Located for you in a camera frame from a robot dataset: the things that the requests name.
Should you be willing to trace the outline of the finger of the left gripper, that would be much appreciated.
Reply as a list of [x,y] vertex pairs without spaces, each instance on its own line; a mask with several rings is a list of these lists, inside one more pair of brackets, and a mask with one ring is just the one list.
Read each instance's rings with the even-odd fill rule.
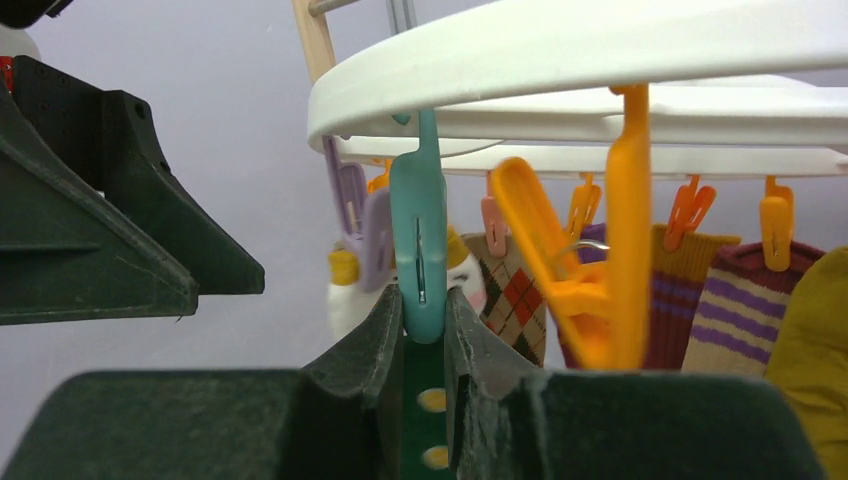
[[192,198],[161,149],[149,104],[31,57],[12,97],[50,149],[191,274],[202,295],[260,294],[265,270]]
[[199,285],[75,174],[1,89],[1,322],[195,313]]

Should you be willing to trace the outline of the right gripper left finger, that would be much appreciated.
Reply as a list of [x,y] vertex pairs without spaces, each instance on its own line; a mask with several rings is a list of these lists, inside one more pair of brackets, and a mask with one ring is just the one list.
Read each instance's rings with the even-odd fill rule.
[[396,479],[402,302],[300,369],[99,371],[61,384],[7,479]]

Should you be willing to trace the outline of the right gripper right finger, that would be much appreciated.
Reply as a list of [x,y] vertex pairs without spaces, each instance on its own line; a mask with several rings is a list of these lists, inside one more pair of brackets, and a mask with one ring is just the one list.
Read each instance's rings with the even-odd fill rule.
[[551,371],[454,289],[444,337],[450,462],[461,479],[821,479],[795,414],[736,376]]

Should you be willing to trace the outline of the dark green sock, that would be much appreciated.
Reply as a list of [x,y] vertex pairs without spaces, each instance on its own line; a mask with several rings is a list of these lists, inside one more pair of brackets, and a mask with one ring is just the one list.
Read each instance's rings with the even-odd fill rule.
[[[476,314],[487,293],[477,258],[465,241],[448,228],[447,287],[459,288]],[[372,311],[383,289],[363,291],[358,285],[355,255],[337,244],[327,257],[331,280],[327,293],[330,327],[337,339],[349,334]],[[454,479],[449,467],[446,433],[447,394],[444,389],[443,345],[421,345],[407,340],[404,346],[402,479]]]

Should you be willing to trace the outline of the lilac clothespin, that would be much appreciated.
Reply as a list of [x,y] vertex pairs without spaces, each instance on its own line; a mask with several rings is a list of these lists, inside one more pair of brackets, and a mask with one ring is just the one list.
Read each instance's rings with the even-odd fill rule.
[[342,240],[358,260],[359,285],[365,292],[378,290],[392,278],[389,191],[368,192],[362,166],[341,161],[332,136],[324,136],[322,145]]

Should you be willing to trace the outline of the teal clothespin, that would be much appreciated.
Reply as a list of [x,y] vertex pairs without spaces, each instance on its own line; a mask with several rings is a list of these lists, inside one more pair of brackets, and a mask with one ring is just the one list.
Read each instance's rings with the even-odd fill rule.
[[404,328],[432,344],[445,329],[447,197],[435,112],[418,112],[419,146],[390,170],[390,203]]

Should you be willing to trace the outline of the white round clip hanger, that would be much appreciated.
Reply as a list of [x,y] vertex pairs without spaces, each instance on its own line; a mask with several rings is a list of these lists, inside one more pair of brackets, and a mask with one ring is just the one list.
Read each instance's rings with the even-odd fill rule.
[[412,149],[433,110],[445,168],[522,156],[548,177],[600,172],[614,86],[648,84],[658,177],[840,176],[847,91],[799,71],[847,64],[843,1],[497,1],[386,39],[314,84],[307,138],[364,161]]

